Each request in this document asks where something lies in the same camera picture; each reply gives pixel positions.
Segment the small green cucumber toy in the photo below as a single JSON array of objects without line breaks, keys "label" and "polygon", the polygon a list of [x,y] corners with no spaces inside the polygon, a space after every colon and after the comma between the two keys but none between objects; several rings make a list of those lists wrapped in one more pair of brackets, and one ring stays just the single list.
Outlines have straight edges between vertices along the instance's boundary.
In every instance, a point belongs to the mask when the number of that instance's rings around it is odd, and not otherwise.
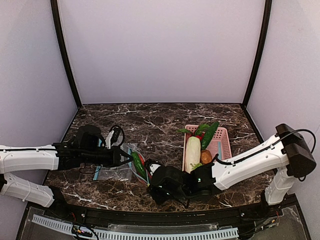
[{"label": "small green cucumber toy", "polygon": [[133,151],[131,153],[131,156],[133,157],[133,164],[134,167],[136,169],[136,172],[142,177],[142,178],[146,178],[146,172],[145,172],[145,168],[141,163],[141,160],[139,158],[139,155],[137,152]]}]

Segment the clear zip bag blue zipper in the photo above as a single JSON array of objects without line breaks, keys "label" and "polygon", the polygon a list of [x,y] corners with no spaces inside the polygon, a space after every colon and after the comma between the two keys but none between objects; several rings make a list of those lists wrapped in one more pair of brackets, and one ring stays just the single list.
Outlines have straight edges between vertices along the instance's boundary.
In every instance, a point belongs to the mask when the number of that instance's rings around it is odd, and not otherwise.
[{"label": "clear zip bag blue zipper", "polygon": [[140,152],[132,148],[128,149],[128,154],[133,157],[133,161],[128,163],[133,175],[140,183],[148,187],[150,185],[151,176],[146,169],[145,158]]}]

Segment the red apple toy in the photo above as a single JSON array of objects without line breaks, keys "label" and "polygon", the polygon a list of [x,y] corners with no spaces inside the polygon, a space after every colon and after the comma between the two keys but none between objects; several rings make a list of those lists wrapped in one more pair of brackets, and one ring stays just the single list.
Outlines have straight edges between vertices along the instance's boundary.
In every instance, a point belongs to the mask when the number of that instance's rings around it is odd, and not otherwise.
[{"label": "red apple toy", "polygon": [[144,166],[145,165],[145,159],[143,158],[143,156],[140,153],[138,154],[138,156],[139,156],[139,159],[140,159],[142,165]]}]

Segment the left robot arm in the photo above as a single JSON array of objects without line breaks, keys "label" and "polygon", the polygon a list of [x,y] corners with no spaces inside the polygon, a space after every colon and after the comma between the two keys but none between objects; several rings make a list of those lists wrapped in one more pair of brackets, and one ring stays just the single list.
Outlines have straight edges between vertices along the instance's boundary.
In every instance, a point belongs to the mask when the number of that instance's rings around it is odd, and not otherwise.
[{"label": "left robot arm", "polygon": [[122,150],[123,129],[114,125],[107,137],[100,128],[84,125],[69,141],[37,147],[0,147],[0,193],[23,202],[32,202],[49,208],[64,197],[56,187],[39,185],[15,176],[14,172],[29,170],[66,171],[82,164],[114,168],[133,161]]}]

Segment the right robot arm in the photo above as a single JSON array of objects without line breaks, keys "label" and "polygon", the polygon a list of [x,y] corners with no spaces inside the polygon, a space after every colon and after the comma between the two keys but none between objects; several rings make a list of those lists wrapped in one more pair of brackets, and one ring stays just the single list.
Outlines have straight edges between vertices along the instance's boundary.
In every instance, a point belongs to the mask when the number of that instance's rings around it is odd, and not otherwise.
[{"label": "right robot arm", "polygon": [[161,205],[167,200],[202,199],[222,193],[231,186],[263,172],[277,169],[262,199],[269,206],[280,204],[296,179],[309,175],[317,166],[301,129],[285,123],[276,126],[276,134],[262,144],[232,158],[210,163],[191,172],[173,166],[147,161],[151,181],[147,188],[153,200]]}]

